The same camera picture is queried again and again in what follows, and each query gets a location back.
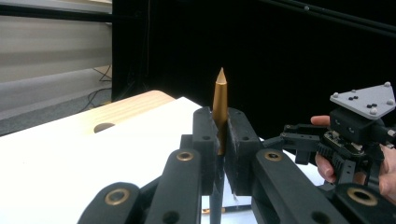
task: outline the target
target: finger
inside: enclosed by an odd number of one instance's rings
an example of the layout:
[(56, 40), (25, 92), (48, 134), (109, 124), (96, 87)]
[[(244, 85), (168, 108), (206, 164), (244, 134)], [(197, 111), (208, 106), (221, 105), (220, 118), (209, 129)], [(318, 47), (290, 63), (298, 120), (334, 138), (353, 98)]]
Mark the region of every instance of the finger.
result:
[(379, 177), (379, 192), (382, 195), (396, 194), (396, 173), (384, 174)]
[(319, 174), (326, 181), (333, 183), (335, 181), (335, 175), (330, 162), (319, 154), (315, 156), (315, 162), (317, 164)]
[(311, 118), (311, 123), (313, 125), (329, 126), (330, 125), (330, 117), (327, 115), (314, 116)]
[(384, 153), (384, 162), (382, 163), (383, 172), (394, 173), (396, 172), (396, 150), (384, 147), (381, 145), (381, 150)]

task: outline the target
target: floor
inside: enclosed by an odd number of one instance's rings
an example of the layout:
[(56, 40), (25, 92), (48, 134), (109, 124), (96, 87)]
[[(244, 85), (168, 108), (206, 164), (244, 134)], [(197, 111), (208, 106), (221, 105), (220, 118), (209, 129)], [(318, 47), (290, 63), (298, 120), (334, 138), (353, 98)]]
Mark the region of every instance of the floor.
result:
[(0, 83), (0, 136), (109, 103), (105, 74), (93, 68)]

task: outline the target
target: bolt hole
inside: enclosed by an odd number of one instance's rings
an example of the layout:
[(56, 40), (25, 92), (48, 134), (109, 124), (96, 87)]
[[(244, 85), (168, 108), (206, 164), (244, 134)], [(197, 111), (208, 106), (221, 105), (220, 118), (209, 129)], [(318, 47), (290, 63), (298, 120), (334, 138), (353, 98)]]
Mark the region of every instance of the bolt hole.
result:
[(314, 219), (315, 222), (318, 223), (318, 224), (328, 224), (328, 223), (331, 223), (331, 222), (330, 222), (330, 218), (329, 218), (326, 214), (324, 214), (324, 213), (322, 213), (322, 212), (313, 212), (311, 217), (312, 217), (312, 219)]
[(180, 161), (190, 161), (194, 156), (190, 152), (180, 152), (177, 154), (177, 159)]
[(180, 216), (175, 211), (169, 211), (163, 214), (163, 223), (166, 224), (175, 224), (180, 219)]

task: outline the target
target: white surface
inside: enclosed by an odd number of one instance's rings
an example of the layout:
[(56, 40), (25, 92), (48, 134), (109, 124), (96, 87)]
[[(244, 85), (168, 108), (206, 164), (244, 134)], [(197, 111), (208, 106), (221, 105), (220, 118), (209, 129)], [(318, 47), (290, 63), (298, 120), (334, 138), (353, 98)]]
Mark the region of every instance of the white surface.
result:
[[(84, 138), (50, 133), (0, 138), (0, 223), (77, 223), (102, 188), (120, 181), (143, 187), (162, 174), (180, 136), (192, 133), (198, 108), (180, 98)], [(317, 174), (316, 168), (304, 168)], [(235, 200), (227, 182), (224, 187), (225, 206), (250, 203), (250, 197)], [(222, 216), (222, 223), (255, 222), (251, 211)], [(202, 223), (209, 223), (209, 216), (203, 215)]]

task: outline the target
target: white table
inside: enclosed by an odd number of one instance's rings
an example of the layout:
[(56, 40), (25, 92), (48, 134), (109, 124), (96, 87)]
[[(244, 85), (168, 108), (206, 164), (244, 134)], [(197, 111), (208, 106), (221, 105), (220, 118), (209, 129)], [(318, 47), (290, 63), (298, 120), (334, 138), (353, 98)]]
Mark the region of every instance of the white table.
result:
[[(192, 133), (198, 108), (184, 97), (151, 91), (1, 137), (0, 223), (77, 223), (102, 188), (115, 182), (145, 186), (162, 174), (180, 136)], [(104, 122), (116, 125), (93, 133)], [(250, 203), (249, 197), (237, 200), (226, 183), (223, 205)], [(254, 222), (251, 211), (222, 217), (222, 223)]]

